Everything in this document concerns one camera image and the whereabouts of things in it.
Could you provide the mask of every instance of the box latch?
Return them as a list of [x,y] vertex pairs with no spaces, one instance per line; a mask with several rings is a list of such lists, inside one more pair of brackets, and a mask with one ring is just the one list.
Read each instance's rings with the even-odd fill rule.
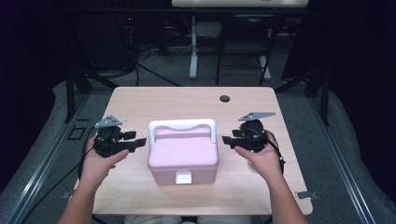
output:
[[190,171],[177,171],[176,184],[191,184],[192,174]]

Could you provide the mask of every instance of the wooden table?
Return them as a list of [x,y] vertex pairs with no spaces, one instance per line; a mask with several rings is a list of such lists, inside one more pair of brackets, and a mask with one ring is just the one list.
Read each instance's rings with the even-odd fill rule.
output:
[[[228,95],[230,102],[219,98]],[[122,87],[116,88],[104,117],[120,119],[123,132],[147,137],[145,147],[117,164],[96,193],[95,214],[141,215],[264,215],[271,214],[265,181],[248,162],[222,143],[223,135],[242,123],[249,112],[275,112],[261,119],[275,133],[291,191],[306,191],[274,91],[240,87]],[[205,185],[156,184],[148,168],[149,123],[157,119],[213,119],[218,129],[219,169],[215,183]],[[312,212],[309,200],[296,199],[304,214]]]

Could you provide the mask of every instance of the box handle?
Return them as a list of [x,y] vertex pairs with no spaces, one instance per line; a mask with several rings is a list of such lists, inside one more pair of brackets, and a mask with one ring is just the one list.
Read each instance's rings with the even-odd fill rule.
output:
[[172,129],[191,129],[195,126],[206,124],[210,127],[210,141],[212,144],[217,143],[216,122],[213,119],[171,119],[171,120],[154,120],[148,125],[149,142],[155,145],[154,131],[158,126],[165,126]]

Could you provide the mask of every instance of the pink box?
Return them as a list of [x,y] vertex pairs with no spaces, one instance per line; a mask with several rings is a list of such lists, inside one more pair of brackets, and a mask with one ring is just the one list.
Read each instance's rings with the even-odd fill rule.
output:
[[148,168],[157,184],[215,182],[219,153],[213,119],[154,120],[148,131]]

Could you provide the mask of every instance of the black cable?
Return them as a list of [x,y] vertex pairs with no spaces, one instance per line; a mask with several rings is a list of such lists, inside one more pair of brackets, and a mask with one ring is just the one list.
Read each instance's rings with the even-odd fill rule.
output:
[[134,71],[134,64],[126,67],[120,73],[112,74],[112,75],[101,75],[101,77],[105,77],[107,79],[113,79],[113,78],[117,78],[117,77],[125,77],[126,75],[130,74],[133,71]]
[[36,203],[33,205],[33,207],[29,210],[29,212],[26,214],[26,216],[23,218],[21,223],[24,223],[27,218],[32,215],[33,211],[38,207],[40,203],[46,199],[46,197],[56,188],[58,187],[59,184],[61,184],[70,174],[72,174],[76,168],[78,168],[79,163],[76,164],[64,177],[62,177],[54,186],[52,186]]
[[148,57],[151,56],[151,51],[154,50],[154,46],[151,44],[142,45],[139,48],[139,58],[146,60]]
[[272,215],[270,217],[268,217],[268,219],[266,221],[264,221],[262,224],[270,224],[273,222],[273,217]]
[[285,39],[288,39],[288,40],[294,40],[294,36],[292,36],[292,35],[288,35],[288,36],[278,35],[277,37],[285,38]]
[[85,135],[85,139],[84,139],[84,141],[82,142],[81,159],[79,160],[79,163],[78,163],[78,179],[81,178],[82,166],[83,166],[83,164],[84,164],[85,156],[87,155],[87,154],[86,154],[86,146],[87,146],[87,143],[88,143],[88,138],[90,137],[91,132],[93,131],[94,128],[95,128],[95,127],[92,126],[92,127],[88,130],[87,135]]
[[96,215],[92,215],[92,219],[99,222],[100,224],[106,224],[102,219],[100,219]]
[[164,80],[164,81],[166,81],[166,82],[169,82],[169,83],[173,84],[174,86],[182,87],[182,85],[180,85],[180,84],[178,84],[178,83],[172,81],[171,79],[169,79],[169,78],[167,78],[167,77],[163,77],[162,75],[160,75],[160,74],[158,74],[158,73],[156,73],[156,72],[154,72],[154,71],[152,71],[152,70],[149,70],[147,67],[143,66],[141,63],[136,62],[136,64],[137,64],[139,67],[143,68],[144,70],[146,70],[146,71],[152,73],[152,74],[155,75],[156,77],[159,77],[160,79],[162,79],[162,80]]
[[276,145],[275,145],[272,141],[270,141],[270,140],[268,139],[267,136],[262,135],[262,133],[260,133],[260,132],[258,132],[258,131],[256,131],[256,130],[254,130],[254,129],[252,129],[252,128],[241,126],[240,129],[241,129],[241,130],[245,129],[245,130],[248,130],[248,131],[251,131],[251,132],[254,132],[254,133],[258,134],[261,138],[263,138],[264,140],[266,140],[266,142],[269,143],[269,144],[274,148],[274,150],[276,151],[277,156],[279,157],[280,171],[281,171],[282,174],[283,174],[283,172],[284,172],[284,163],[286,163],[286,162],[284,161],[283,156],[282,156],[282,154],[280,153],[279,146],[278,146],[278,144],[277,144],[275,135],[274,135],[273,133],[270,133],[270,132],[265,132],[265,133],[271,134],[271,135],[274,137],[274,140],[275,140],[275,142],[276,142]]
[[[90,130],[87,133],[87,136],[85,138],[85,141],[83,142],[83,149],[85,151],[85,146],[87,145],[88,142],[88,136],[91,134],[92,130],[94,127],[90,128]],[[35,209],[38,207],[39,204],[41,204],[46,198],[47,196],[50,195],[50,193],[56,188],[58,187],[58,185],[60,185],[68,176],[70,176],[80,165],[81,165],[81,160],[69,171],[67,172],[66,175],[64,175],[58,182],[56,182],[36,203],[35,205],[33,205],[33,207],[29,210],[29,212],[25,215],[25,217],[23,218],[21,223],[24,223],[27,218],[32,215],[32,213],[35,211]]]
[[81,179],[81,175],[82,175],[82,167],[84,165],[84,161],[85,161],[85,157],[87,157],[87,154],[93,150],[95,147],[99,146],[100,144],[97,144],[93,147],[91,147],[90,149],[87,150],[87,152],[84,154],[84,156],[82,157],[81,161],[78,163],[78,180]]
[[134,69],[136,70],[136,83],[134,84],[135,86],[139,86],[139,67],[137,67],[137,64],[134,64]]

